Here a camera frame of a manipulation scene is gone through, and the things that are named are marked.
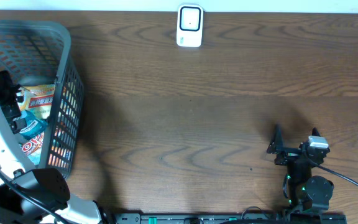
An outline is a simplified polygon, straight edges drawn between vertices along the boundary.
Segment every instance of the gray plastic basket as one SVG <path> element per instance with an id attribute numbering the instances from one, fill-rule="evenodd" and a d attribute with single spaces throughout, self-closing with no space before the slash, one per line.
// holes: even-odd
<path id="1" fill-rule="evenodd" d="M 56 84 L 38 168 L 54 167 L 65 178 L 73 165 L 84 97 L 70 45 L 61 24 L 0 21 L 0 70 L 23 86 Z"/>

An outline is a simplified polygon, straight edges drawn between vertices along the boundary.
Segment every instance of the colorful packaging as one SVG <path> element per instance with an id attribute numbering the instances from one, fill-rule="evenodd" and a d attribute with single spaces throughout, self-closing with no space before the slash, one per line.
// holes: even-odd
<path id="1" fill-rule="evenodd" d="M 21 129 L 19 133 L 27 140 L 30 140 L 34 136 L 42 133 L 48 126 L 46 121 L 36 118 L 34 114 L 27 110 L 22 111 L 22 116 L 19 119 L 22 118 L 25 119 L 27 127 Z"/>
<path id="2" fill-rule="evenodd" d="M 47 119 L 52 107 L 55 84 L 23 86 L 17 96 L 23 96 L 23 103 L 17 103 L 20 110 L 29 110 L 38 119 Z"/>
<path id="3" fill-rule="evenodd" d="M 44 143 L 44 133 L 36 135 L 30 141 L 26 142 L 22 146 L 24 154 L 34 163 L 34 165 L 40 164 L 42 144 Z"/>

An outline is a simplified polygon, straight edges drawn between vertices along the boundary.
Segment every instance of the wood grain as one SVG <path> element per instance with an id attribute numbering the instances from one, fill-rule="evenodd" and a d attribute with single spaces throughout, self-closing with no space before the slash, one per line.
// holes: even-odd
<path id="1" fill-rule="evenodd" d="M 266 155 L 275 123 L 297 146 L 316 126 L 324 165 L 358 181 L 358 15 L 206 13 L 199 49 L 167 12 L 0 11 L 71 33 L 86 86 L 70 190 L 115 211 L 241 212 L 287 205 Z M 358 188 L 330 211 L 358 223 Z"/>

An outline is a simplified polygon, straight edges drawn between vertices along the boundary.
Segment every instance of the black cable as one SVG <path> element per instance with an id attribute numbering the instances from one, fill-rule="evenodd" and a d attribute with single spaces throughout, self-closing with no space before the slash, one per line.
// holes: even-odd
<path id="1" fill-rule="evenodd" d="M 318 168 L 320 168 L 320 169 L 322 169 L 322 170 L 325 170 L 325 171 L 327 171 L 327 172 L 329 172 L 329 173 L 331 173 L 331 174 L 334 174 L 334 175 L 336 175 L 336 176 L 338 176 L 338 177 L 340 177 L 340 178 L 342 178 L 342 179 L 345 179 L 345 180 L 349 181 L 350 183 L 352 183 L 352 184 L 358 186 L 358 183 L 357 183 L 356 181 L 354 181 L 354 180 L 352 180 L 352 179 L 346 177 L 345 175 L 342 175 L 342 174 L 340 174 L 340 173 L 337 173 L 337 172 L 335 172 L 335 171 L 333 171 L 333 170 L 331 170 L 331 169 L 325 168 L 325 167 L 323 167 L 323 166 L 321 166 L 321 165 L 315 163 L 314 161 L 312 161 L 312 160 L 309 158 L 309 156 L 307 155 L 306 151 L 303 152 L 303 155 L 309 160 L 309 163 L 310 163 L 312 166 L 315 166 L 315 167 L 318 167 Z"/>
<path id="2" fill-rule="evenodd" d="M 248 210 L 253 209 L 253 208 L 259 209 L 259 210 L 262 212 L 262 214 L 264 214 L 264 216 L 265 216 L 267 219 L 269 219 L 269 217 L 265 214 L 265 212 L 264 212 L 262 209 L 260 209 L 258 206 L 249 206 L 247 209 L 245 209 L 245 210 L 242 212 L 242 214 L 241 214 L 241 219 L 244 220 L 246 213 L 248 213 Z"/>
<path id="3" fill-rule="evenodd" d="M 48 209 L 43 203 L 36 201 L 35 199 L 31 198 L 30 196 L 28 196 L 27 194 L 25 194 L 21 190 L 19 190 L 14 184 L 12 184 L 9 180 L 6 179 L 6 177 L 4 176 L 4 174 L 1 171 L 0 171 L 0 178 L 18 196 L 26 199 L 31 204 L 35 205 L 36 207 L 39 207 L 43 211 L 47 212 L 49 215 L 55 217 L 59 222 L 62 222 L 63 224 L 70 224 L 63 217 L 61 217 L 60 215 L 56 214 L 54 211 Z"/>

